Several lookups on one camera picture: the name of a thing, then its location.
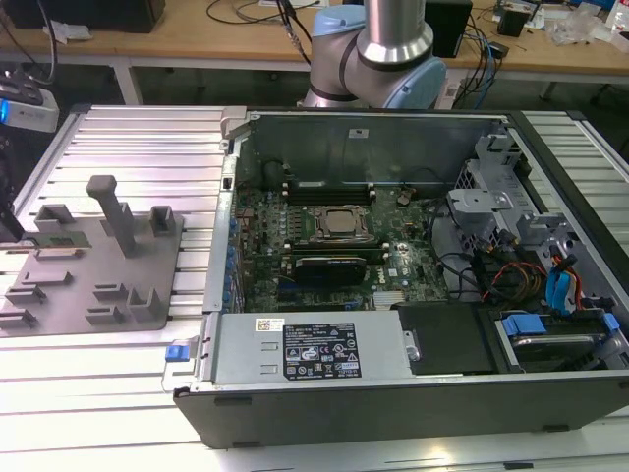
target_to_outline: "desk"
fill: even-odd
[[[233,0],[223,0],[212,10],[220,18],[237,19],[231,12]],[[476,0],[477,17],[491,0]],[[142,103],[133,67],[184,67],[192,69],[245,69],[268,71],[307,71],[283,28],[273,25],[231,26],[205,15],[208,0],[167,0],[161,22],[151,34],[94,31],[93,40],[59,46],[62,64],[105,65],[114,69],[125,103]],[[252,16],[269,15],[268,7],[252,6]],[[311,28],[315,9],[299,12]],[[610,44],[555,46],[542,31],[523,32],[521,37],[497,36],[496,24],[479,18],[477,25],[490,39],[510,47],[498,74],[500,79],[546,82],[629,84],[629,54]],[[37,61],[49,62],[48,38],[40,30],[15,29],[16,39]],[[303,41],[307,52],[310,48]],[[25,62],[6,34],[0,34],[0,60]],[[478,63],[478,51],[465,40],[458,57],[446,59],[451,89],[467,77]],[[441,100],[441,107],[451,100]]]

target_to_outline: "slotted aluminum surface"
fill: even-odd
[[[86,176],[113,172],[121,200],[135,210],[155,199],[177,207],[186,215],[186,232],[171,298],[173,320],[164,330],[0,338],[2,470],[488,471],[504,470],[508,461],[533,461],[536,469],[553,471],[622,470],[629,455],[629,409],[581,431],[552,435],[229,451],[203,446],[160,380],[165,347],[200,333],[212,198],[218,189],[216,181],[201,175],[212,175],[220,162],[219,116],[220,108],[95,107],[64,128],[68,139],[61,139],[56,151],[51,148],[51,165],[42,166],[42,178],[30,185],[33,198],[19,199],[24,224],[31,224],[37,206],[49,199],[95,214],[81,199]],[[134,145],[124,146],[130,142]],[[199,175],[194,180],[184,172],[191,167]],[[61,170],[76,180],[54,181]],[[0,291],[12,283],[23,260],[24,255],[0,255]]]
[[[588,122],[575,121],[565,112],[526,112],[577,188],[629,252],[629,166]],[[531,181],[550,211],[559,205],[539,176]]]

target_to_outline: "power supply label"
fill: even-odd
[[[361,377],[353,323],[285,324],[284,377],[320,381]]]

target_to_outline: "cpu socket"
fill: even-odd
[[[311,241],[372,239],[365,211],[359,206],[326,206],[313,212],[316,231]]]

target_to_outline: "blue cable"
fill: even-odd
[[[474,104],[474,109],[476,110],[479,108],[479,106],[481,106],[481,103],[483,103],[483,100],[485,99],[487,92],[489,91],[489,88],[491,87],[492,75],[493,75],[493,54],[491,54],[491,47],[489,46],[489,43],[484,37],[480,37],[476,34],[469,34],[468,32],[466,32],[465,35],[467,37],[470,37],[471,39],[476,39],[478,41],[483,42],[487,50],[487,64],[488,64],[489,74],[487,78],[485,79],[481,94],[479,95],[478,100]]]

